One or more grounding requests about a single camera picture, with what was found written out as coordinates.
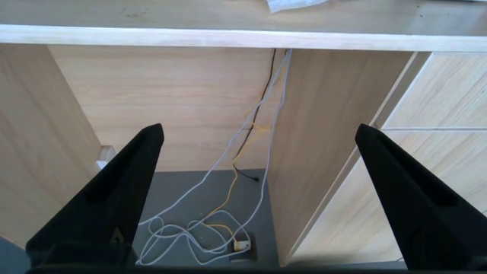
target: wooden cabinet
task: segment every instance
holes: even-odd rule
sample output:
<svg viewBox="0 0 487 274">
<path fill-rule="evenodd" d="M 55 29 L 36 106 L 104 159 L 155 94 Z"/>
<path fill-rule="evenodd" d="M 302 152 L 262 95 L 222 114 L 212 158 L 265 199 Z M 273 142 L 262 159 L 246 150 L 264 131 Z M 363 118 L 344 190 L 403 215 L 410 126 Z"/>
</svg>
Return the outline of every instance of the wooden cabinet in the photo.
<svg viewBox="0 0 487 274">
<path fill-rule="evenodd" d="M 403 75 L 415 73 L 403 77 L 409 79 L 409 86 L 397 84 L 395 94 L 386 99 L 388 107 L 374 123 L 369 122 L 377 126 L 385 120 L 381 128 L 386 135 L 481 212 L 487 210 L 486 57 L 482 53 L 416 56 L 413 62 L 424 65 L 419 70 L 416 65 L 407 68 L 409 72 Z M 343 136 L 340 144 L 353 136 Z M 321 143 L 324 148 L 327 145 L 330 143 Z M 329 157 L 339 160 L 333 154 Z M 325 196 L 315 213 L 318 217 L 311 218 L 294 243 L 287 263 L 399 260 L 401 253 L 358 151 L 334 174 L 337 176 L 328 179 L 334 180 L 331 186 L 325 177 L 314 181 L 326 189 L 317 186 L 314 191 L 329 197 Z"/>
<path fill-rule="evenodd" d="M 23 246 L 96 174 L 102 145 L 119 151 L 152 123 L 166 137 L 157 171 L 208 170 L 259 102 L 276 48 L 256 123 L 271 124 L 284 86 L 285 104 L 273 140 L 254 132 L 238 167 L 264 168 L 272 141 L 281 264 L 397 260 L 355 132 L 382 129 L 486 210 L 486 13 L 426 0 L 277 14 L 264 0 L 0 0 L 0 234 Z"/>
</svg>

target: cable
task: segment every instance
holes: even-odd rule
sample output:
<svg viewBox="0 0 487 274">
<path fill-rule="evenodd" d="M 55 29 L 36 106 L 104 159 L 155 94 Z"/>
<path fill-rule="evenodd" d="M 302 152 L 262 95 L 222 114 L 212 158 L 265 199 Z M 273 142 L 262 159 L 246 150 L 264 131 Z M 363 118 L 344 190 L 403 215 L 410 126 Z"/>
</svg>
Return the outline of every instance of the cable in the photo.
<svg viewBox="0 0 487 274">
<path fill-rule="evenodd" d="M 253 142 L 252 138 L 250 138 L 249 141 L 247 143 L 245 143 L 244 146 L 242 146 L 242 148 L 246 148 L 251 142 Z M 244 151 L 244 149 L 240 150 L 237 157 L 234 158 L 234 161 L 232 162 L 232 164 L 235 164 L 235 162 L 238 160 L 238 158 L 242 155 L 243 151 Z M 216 209 L 213 209 L 210 212 L 210 214 L 218 211 L 219 209 L 221 209 L 222 207 L 224 207 L 227 204 L 228 200 L 230 199 L 231 191 L 234 188 L 234 185 L 237 182 L 237 179 L 238 179 L 238 173 L 237 173 L 236 169 L 234 168 L 234 180 L 231 182 L 230 189 L 228 190 L 227 199 L 219 207 L 217 207 Z"/>
<path fill-rule="evenodd" d="M 285 62 L 286 61 L 289 61 L 291 59 L 291 54 L 292 54 L 292 50 L 289 50 L 288 51 L 288 54 L 284 57 L 284 59 L 282 60 L 281 64 L 279 65 L 279 72 L 282 70 L 283 65 L 285 64 Z M 187 195 L 189 195 L 195 188 L 197 188 L 198 186 L 200 186 L 201 184 L 203 184 L 205 182 L 205 180 L 208 177 L 208 175 L 216 168 L 216 166 L 218 166 L 218 164 L 220 163 L 221 159 L 226 155 L 226 153 L 228 152 L 228 149 L 231 146 L 231 144 L 232 144 L 233 140 L 235 139 L 235 137 L 243 130 L 243 128 L 245 127 L 245 125 L 248 124 L 248 122 L 250 120 L 250 117 L 253 115 L 253 113 L 256 112 L 257 107 L 259 107 L 261 104 L 265 103 L 265 101 L 267 100 L 269 94 L 272 92 L 272 88 L 273 88 L 273 86 L 275 84 L 275 81 L 276 81 L 277 77 L 279 76 L 279 74 L 277 74 L 273 78 L 272 83 L 271 83 L 270 88 L 269 88 L 269 93 L 267 93 L 264 96 L 264 98 L 256 105 L 256 107 L 252 111 L 251 115 L 245 120 L 245 122 L 239 128 L 239 130 L 232 136 L 232 138 L 230 139 L 229 143 L 227 144 L 226 149 L 224 150 L 224 153 L 215 162 L 215 164 L 212 166 L 212 168 L 206 173 L 206 175 L 203 177 L 203 179 L 199 183 L 197 183 L 195 186 L 193 186 L 192 188 L 190 188 L 186 193 L 184 193 L 173 205 L 171 205 L 170 207 L 166 208 L 165 210 L 159 212 L 158 214 L 154 215 L 150 219 L 148 219 L 146 221 L 139 222 L 139 225 L 144 225 L 144 224 L 149 223 L 148 230 L 151 233 L 151 236 L 145 242 L 145 245 L 142 248 L 142 251 L 141 251 L 141 254 L 140 254 L 140 258 L 138 259 L 137 264 L 140 264 L 140 265 L 151 265 L 151 264 L 154 264 L 155 262 L 157 262 L 158 260 L 160 260 L 163 256 L 165 256 L 169 252 L 169 250 L 172 248 L 172 246 L 177 242 L 177 240 L 179 238 L 183 237 L 183 236 L 186 237 L 186 242 L 188 243 L 189 250 L 191 251 L 192 255 L 194 256 L 196 262 L 198 264 L 200 264 L 200 265 L 206 265 L 206 264 L 211 263 L 211 262 L 213 262 L 215 260 L 218 260 L 218 259 L 221 259 L 221 258 L 225 258 L 225 257 L 228 257 L 228 256 L 233 256 L 235 254 L 239 254 L 239 253 L 243 253 L 243 252 L 248 251 L 248 248 L 247 248 L 247 249 L 244 249 L 244 250 L 241 250 L 241 251 L 237 251 L 235 253 L 229 253 L 229 254 L 224 254 L 224 255 L 216 256 L 213 259 L 210 259 L 209 261 L 202 262 L 201 260 L 199 260 L 199 258 L 195 254 L 194 249 L 192 248 L 192 244 L 191 243 L 193 243 L 196 247 L 198 247 L 203 253 L 222 254 L 223 252 L 226 251 L 227 245 L 231 241 L 234 241 L 235 235 L 237 234 L 237 232 L 239 230 L 242 230 L 245 233 L 245 235 L 247 236 L 247 239 L 250 240 L 250 237 L 249 237 L 249 235 L 248 235 L 248 233 L 247 233 L 247 231 L 245 230 L 244 227 L 246 225 L 248 225 L 250 223 L 250 221 L 252 221 L 253 217 L 255 216 L 255 214 L 257 213 L 257 211 L 259 210 L 260 205 L 262 204 L 263 197 L 264 197 L 264 188 L 265 188 L 265 185 L 266 185 L 266 178 L 267 178 L 267 174 L 268 174 L 268 171 L 269 171 L 270 151 L 271 151 L 272 139 L 273 139 L 274 131 L 275 131 L 275 124 L 277 122 L 277 117 L 279 116 L 279 112 L 280 112 L 280 110 L 281 110 L 281 108 L 282 108 L 282 106 L 283 106 L 283 104 L 285 102 L 285 92 L 286 92 L 286 81 L 287 81 L 287 78 L 288 78 L 288 68 L 289 68 L 289 66 L 287 66 L 287 69 L 285 70 L 285 80 L 284 80 L 284 86 L 283 86 L 283 91 L 282 91 L 281 103 L 279 104 L 279 107 L 278 107 L 278 109 L 277 109 L 277 111 L 275 113 L 274 120 L 272 121 L 272 128 L 271 128 L 270 140 L 269 140 L 269 147 L 268 147 L 268 151 L 267 151 L 266 171 L 264 173 L 263 184 L 262 184 L 261 189 L 260 189 L 260 198 L 259 198 L 259 202 L 257 203 L 257 206 L 254 209 L 252 215 L 247 219 L 247 221 L 245 223 L 241 224 L 240 222 L 237 221 L 237 219 L 235 219 L 235 217 L 233 215 L 231 215 L 230 213 L 226 212 L 225 210 L 219 209 L 219 210 L 217 210 L 215 212 L 212 212 L 212 213 L 208 214 L 206 217 L 204 217 L 203 219 L 201 219 L 199 221 L 196 221 L 196 220 L 190 221 L 189 224 L 186 226 L 186 229 L 185 228 L 182 228 L 182 227 L 180 227 L 178 225 L 166 225 L 164 223 L 163 218 L 161 217 L 162 214 L 164 214 L 165 212 L 171 210 L 182 199 L 184 199 Z M 228 215 L 238 225 L 238 229 L 234 232 L 234 234 L 231 235 L 231 238 L 229 240 L 227 240 L 227 241 L 225 241 L 224 236 L 220 232 L 218 232 L 217 230 L 215 230 L 213 227 L 211 227 L 210 225 L 203 224 L 203 222 L 206 219 L 212 217 L 213 215 L 219 214 L 219 213 L 224 213 L 224 214 Z M 155 220 L 161 221 L 161 227 L 159 229 L 157 229 L 156 231 L 152 231 L 151 226 L 153 224 L 153 221 L 155 221 Z M 212 249 L 206 249 L 206 248 L 202 247 L 198 243 L 198 241 L 194 238 L 194 236 L 190 233 L 191 230 L 193 230 L 194 228 L 198 227 L 199 225 L 201 225 L 204 228 L 207 228 L 207 229 L 210 229 L 210 230 L 214 231 L 221 238 L 221 240 L 224 243 L 222 245 L 220 245 L 219 247 L 215 247 L 215 248 L 212 248 Z M 181 232 L 180 233 L 177 233 L 177 234 L 163 235 L 164 230 L 167 229 L 167 228 L 176 228 L 176 229 L 178 229 Z M 156 259 L 152 260 L 151 262 L 143 262 L 143 259 L 148 255 L 148 253 L 151 251 L 151 249 L 154 247 L 154 245 L 160 239 L 168 239 L 168 238 L 174 238 L 174 240 L 170 244 L 170 246 L 160 256 L 158 256 Z"/>
<path fill-rule="evenodd" d="M 266 86 L 264 87 L 264 91 L 262 92 L 262 96 L 260 97 L 260 100 L 262 100 L 264 98 L 264 95 L 266 95 L 266 91 L 267 91 L 267 87 L 269 86 L 269 83 L 271 81 L 271 78 L 272 78 L 272 69 L 274 68 L 274 60 L 275 60 L 275 52 L 277 51 L 277 49 L 274 49 L 273 53 L 272 53 L 272 61 L 271 61 L 271 69 L 270 69 L 270 72 L 269 72 L 269 78 L 267 79 L 267 83 L 266 83 Z M 238 149 L 238 152 L 237 152 L 237 155 L 240 154 L 240 152 L 242 151 L 242 148 L 244 147 L 245 145 L 245 142 L 248 140 L 249 136 L 250 136 L 250 133 L 252 132 L 253 130 L 253 127 L 255 126 L 255 122 L 256 122 L 256 118 L 257 118 L 257 114 L 259 112 L 259 108 L 260 106 L 257 107 L 257 110 L 256 110 L 256 114 L 253 116 L 253 120 L 252 120 L 252 126 L 250 126 L 250 129 L 249 131 L 247 132 L 247 135 L 245 136 L 245 139 L 243 140 L 243 143 L 242 145 L 240 146 L 240 148 Z M 234 167 L 234 169 L 244 175 L 245 177 L 249 178 L 249 179 L 252 179 L 256 182 L 259 182 L 259 178 L 258 177 L 253 177 L 253 176 L 250 176 L 250 175 L 247 175 L 245 174 L 243 171 L 239 170 L 237 167 L 235 167 L 235 163 L 232 163 L 232 166 Z"/>
</svg>

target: light wood surface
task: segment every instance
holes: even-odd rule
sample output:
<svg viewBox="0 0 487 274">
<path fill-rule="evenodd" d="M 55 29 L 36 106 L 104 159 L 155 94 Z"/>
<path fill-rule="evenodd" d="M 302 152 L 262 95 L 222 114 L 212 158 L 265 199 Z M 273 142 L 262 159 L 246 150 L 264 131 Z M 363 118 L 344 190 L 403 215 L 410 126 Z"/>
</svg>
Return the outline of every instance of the light wood surface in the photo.
<svg viewBox="0 0 487 274">
<path fill-rule="evenodd" d="M 90 123 L 46 46 L 0 45 L 0 234 L 24 246 L 97 172 Z"/>
<path fill-rule="evenodd" d="M 487 131 L 384 132 L 479 211 L 487 209 Z M 363 263 L 398 260 L 401 256 L 360 159 L 297 249 L 292 262 Z"/>
<path fill-rule="evenodd" d="M 272 49 L 49 48 L 103 145 L 119 151 L 143 127 L 163 125 L 157 171 L 208 170 L 259 102 L 272 58 Z M 257 123 L 272 122 L 281 94 L 282 78 Z M 218 169 L 231 169 L 244 134 Z M 268 142 L 262 134 L 237 166 L 264 168 Z"/>
<path fill-rule="evenodd" d="M 487 129 L 487 54 L 433 53 L 385 129 Z"/>
<path fill-rule="evenodd" d="M 487 51 L 486 3 L 330 1 L 270 14 L 264 0 L 1 0 L 0 42 Z"/>
<path fill-rule="evenodd" d="M 296 49 L 273 142 L 269 193 L 282 265 L 411 53 Z"/>
</svg>

